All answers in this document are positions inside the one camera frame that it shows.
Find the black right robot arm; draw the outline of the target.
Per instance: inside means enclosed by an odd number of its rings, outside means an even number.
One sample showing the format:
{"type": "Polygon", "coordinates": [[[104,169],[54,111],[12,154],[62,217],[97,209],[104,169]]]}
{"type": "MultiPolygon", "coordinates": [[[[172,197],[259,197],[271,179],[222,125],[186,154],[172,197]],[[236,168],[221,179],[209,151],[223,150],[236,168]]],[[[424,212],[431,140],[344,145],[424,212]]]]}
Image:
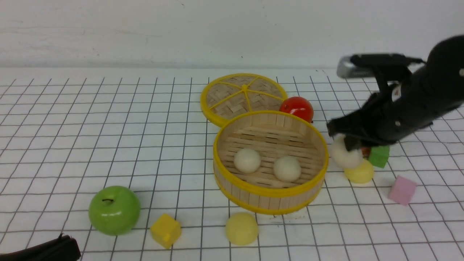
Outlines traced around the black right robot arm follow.
{"type": "Polygon", "coordinates": [[[395,144],[463,104],[463,66],[462,35],[437,43],[427,61],[399,53],[343,56],[338,77],[375,78],[378,91],[360,109],[331,119],[328,135],[343,135],[348,151],[395,144]]]}

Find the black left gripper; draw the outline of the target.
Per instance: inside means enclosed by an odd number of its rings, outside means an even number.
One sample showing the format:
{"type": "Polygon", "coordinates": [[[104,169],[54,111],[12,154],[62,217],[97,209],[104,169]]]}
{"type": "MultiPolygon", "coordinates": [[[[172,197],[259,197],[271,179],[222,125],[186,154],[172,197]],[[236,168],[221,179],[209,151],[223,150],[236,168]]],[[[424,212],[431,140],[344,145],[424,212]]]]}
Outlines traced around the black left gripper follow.
{"type": "Polygon", "coordinates": [[[40,245],[0,255],[1,261],[79,261],[80,258],[76,239],[63,233],[40,245]]]}

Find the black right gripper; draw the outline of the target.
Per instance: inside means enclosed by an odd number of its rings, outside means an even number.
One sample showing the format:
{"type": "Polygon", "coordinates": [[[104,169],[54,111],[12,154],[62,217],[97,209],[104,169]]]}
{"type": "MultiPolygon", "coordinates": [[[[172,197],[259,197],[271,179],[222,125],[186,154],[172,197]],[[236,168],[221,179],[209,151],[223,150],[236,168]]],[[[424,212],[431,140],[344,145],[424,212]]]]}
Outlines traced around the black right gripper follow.
{"type": "Polygon", "coordinates": [[[432,124],[422,84],[393,84],[372,94],[358,110],[327,123],[329,136],[344,135],[348,152],[361,147],[391,145],[432,124]]]}

